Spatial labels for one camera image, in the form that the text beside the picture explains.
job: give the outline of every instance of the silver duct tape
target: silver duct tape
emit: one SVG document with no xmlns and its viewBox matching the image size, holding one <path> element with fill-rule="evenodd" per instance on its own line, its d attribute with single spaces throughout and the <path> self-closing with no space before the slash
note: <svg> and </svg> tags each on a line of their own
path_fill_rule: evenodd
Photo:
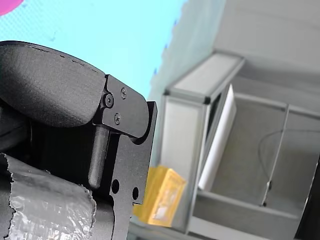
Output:
<svg viewBox="0 0 320 240">
<path fill-rule="evenodd" d="M 97 207 L 86 188 L 4 157 L 12 178 L 9 204 L 14 209 L 6 240 L 90 239 Z"/>
</svg>

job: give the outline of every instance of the black textured surface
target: black textured surface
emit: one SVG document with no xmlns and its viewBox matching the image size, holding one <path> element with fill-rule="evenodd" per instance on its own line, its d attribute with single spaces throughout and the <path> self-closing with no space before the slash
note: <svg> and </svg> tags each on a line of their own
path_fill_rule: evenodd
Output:
<svg viewBox="0 0 320 240">
<path fill-rule="evenodd" d="M 54 127 L 89 122 L 102 96 L 105 74 L 73 56 L 44 46 L 0 42 L 0 99 Z"/>
</svg>

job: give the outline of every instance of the light blue surface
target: light blue surface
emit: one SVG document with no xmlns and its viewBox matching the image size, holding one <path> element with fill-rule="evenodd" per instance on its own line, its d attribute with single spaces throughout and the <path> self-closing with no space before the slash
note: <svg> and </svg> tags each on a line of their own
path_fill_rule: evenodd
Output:
<svg viewBox="0 0 320 240">
<path fill-rule="evenodd" d="M 0 41 L 80 58 L 148 96 L 186 0 L 24 0 L 0 16 Z"/>
</svg>

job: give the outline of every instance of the yellow cardboard box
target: yellow cardboard box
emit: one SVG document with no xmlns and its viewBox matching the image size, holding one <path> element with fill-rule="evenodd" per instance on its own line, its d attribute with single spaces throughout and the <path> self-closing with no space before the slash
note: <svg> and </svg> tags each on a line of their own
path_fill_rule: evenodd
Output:
<svg viewBox="0 0 320 240">
<path fill-rule="evenodd" d="M 186 181 L 173 169 L 150 167 L 142 205 L 133 214 L 146 224 L 171 227 Z"/>
</svg>

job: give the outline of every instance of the pink object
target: pink object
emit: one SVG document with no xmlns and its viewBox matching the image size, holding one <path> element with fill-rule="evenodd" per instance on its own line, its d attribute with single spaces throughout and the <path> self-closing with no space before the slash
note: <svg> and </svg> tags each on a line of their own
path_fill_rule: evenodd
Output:
<svg viewBox="0 0 320 240">
<path fill-rule="evenodd" d="M 0 16 L 11 12 L 23 1 L 24 0 L 0 0 Z"/>
</svg>

